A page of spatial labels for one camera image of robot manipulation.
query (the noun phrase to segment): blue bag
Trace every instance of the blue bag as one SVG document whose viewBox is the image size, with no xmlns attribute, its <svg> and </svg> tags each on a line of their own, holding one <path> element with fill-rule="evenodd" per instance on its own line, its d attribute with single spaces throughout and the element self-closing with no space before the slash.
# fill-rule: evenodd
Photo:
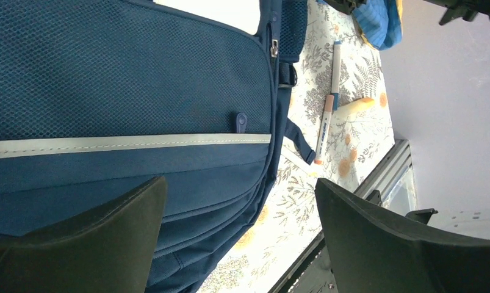
<svg viewBox="0 0 490 293">
<path fill-rule="evenodd" d="M 283 136 L 314 159 L 287 119 L 305 28 L 304 1 L 261 0 L 251 36 L 147 0 L 0 0 L 0 238 L 164 175 L 146 292 L 195 292 L 257 219 Z"/>
</svg>

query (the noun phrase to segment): white marker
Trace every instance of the white marker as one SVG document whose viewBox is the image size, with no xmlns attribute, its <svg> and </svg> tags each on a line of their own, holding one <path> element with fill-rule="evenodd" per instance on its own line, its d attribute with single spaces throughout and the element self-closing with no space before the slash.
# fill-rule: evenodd
<svg viewBox="0 0 490 293">
<path fill-rule="evenodd" d="M 319 141 L 317 142 L 317 155 L 315 164 L 322 165 L 325 151 L 327 149 L 327 138 L 329 136 L 329 124 L 331 114 L 338 108 L 338 93 L 340 90 L 340 46 L 342 42 L 334 42 L 333 48 L 333 77 L 331 79 L 331 94 L 326 96 L 324 114 L 322 115 L 322 124 L 320 125 Z"/>
</svg>

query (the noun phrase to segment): zipper pull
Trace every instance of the zipper pull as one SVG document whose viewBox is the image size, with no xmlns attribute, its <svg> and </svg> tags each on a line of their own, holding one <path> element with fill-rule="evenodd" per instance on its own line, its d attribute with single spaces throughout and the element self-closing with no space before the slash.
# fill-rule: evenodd
<svg viewBox="0 0 490 293">
<path fill-rule="evenodd" d="M 236 115 L 236 133 L 245 133 L 247 130 L 248 117 L 245 113 Z"/>
<path fill-rule="evenodd" d="M 270 48 L 270 55 L 272 58 L 277 58 L 277 55 L 279 55 L 279 41 L 272 39 L 272 47 Z"/>
</svg>

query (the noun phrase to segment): floral pattern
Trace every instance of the floral pattern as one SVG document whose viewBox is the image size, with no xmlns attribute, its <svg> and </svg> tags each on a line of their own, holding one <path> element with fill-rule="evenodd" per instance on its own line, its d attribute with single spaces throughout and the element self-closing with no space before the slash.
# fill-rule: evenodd
<svg viewBox="0 0 490 293">
<path fill-rule="evenodd" d="M 355 190 L 394 144 L 380 55 L 356 32 L 350 16 L 308 1 L 308 29 L 289 118 L 316 147 L 325 95 L 331 91 L 333 43 L 342 41 L 339 105 L 370 97 L 374 107 L 335 115 L 323 165 L 307 165 L 284 140 L 277 181 L 252 227 L 200 289 L 267 292 L 321 230 L 314 196 L 318 177 Z"/>
</svg>

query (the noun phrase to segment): white piping strip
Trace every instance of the white piping strip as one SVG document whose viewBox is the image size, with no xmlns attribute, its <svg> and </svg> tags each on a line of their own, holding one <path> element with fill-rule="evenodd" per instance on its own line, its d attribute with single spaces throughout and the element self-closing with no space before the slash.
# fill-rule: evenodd
<svg viewBox="0 0 490 293">
<path fill-rule="evenodd" d="M 81 137 L 0 141 L 0 159 L 42 154 L 270 143 L 270 134 L 168 134 L 162 136 Z"/>
</svg>

